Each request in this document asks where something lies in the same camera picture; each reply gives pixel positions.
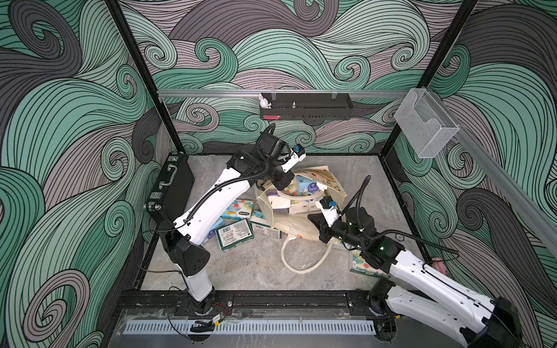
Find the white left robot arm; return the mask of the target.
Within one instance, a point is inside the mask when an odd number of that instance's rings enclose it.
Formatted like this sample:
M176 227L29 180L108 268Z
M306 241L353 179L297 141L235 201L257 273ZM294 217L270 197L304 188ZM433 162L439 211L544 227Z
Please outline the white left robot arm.
M198 304L208 302L214 294L205 269L210 252L201 245L210 227L259 180L284 189L294 178L293 167L306 157L303 145L289 146L274 135L275 128L272 123L262 131L252 151L234 154L213 186L169 229L160 232L164 250L181 271L189 296Z

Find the green barcode tissue pack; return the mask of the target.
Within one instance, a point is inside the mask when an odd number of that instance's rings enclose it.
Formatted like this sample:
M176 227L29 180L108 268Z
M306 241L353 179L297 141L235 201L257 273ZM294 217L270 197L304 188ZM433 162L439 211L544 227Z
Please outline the green barcode tissue pack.
M217 230L218 244L222 252L249 242L255 238L248 220L238 220Z

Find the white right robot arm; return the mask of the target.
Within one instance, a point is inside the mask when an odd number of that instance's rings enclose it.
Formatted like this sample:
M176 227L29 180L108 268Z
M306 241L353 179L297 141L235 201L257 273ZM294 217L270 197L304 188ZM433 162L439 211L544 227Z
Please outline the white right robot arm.
M308 215L308 220L322 242L338 239L388 275L368 294L371 310L386 316L388 323L395 316L417 320L463 347L522 346L522 325L512 302L465 287L391 239L393 230L377 231L374 219L361 207L370 180L364 179L343 210L330 196L321 197L316 203L319 213Z

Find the floral canvas tote bag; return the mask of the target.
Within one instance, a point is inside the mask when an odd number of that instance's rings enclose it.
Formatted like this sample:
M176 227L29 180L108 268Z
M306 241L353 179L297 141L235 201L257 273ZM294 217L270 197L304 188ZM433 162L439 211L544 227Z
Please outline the floral canvas tote bag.
M310 222L309 216L323 216L319 204L321 199L331 197L338 210L343 208L347 194L328 166L296 170L294 178L282 190L271 181L266 181L255 187L255 197L267 223L286 234L281 247L281 260L291 272L303 275L314 271L329 256L332 247L340 243L339 239L331 238L321 259L309 268L296 269L286 261L285 249L291 240L319 240L319 227Z

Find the purple puppy tissue pack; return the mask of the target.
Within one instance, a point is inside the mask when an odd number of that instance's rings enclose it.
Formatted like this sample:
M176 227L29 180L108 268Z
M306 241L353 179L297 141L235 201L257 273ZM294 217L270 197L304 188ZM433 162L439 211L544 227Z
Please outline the purple puppy tissue pack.
M311 183L307 186L307 191L310 195L323 194L325 189L321 187L318 183Z

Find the light blue wipes pack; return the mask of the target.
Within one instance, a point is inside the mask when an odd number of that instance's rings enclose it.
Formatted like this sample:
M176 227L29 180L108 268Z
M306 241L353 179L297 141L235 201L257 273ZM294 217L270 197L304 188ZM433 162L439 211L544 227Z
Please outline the light blue wipes pack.
M308 197L311 196L307 191L307 186L311 183L317 183L316 181L306 178L300 175L296 175L291 184L285 188L282 192L286 195L292 197Z

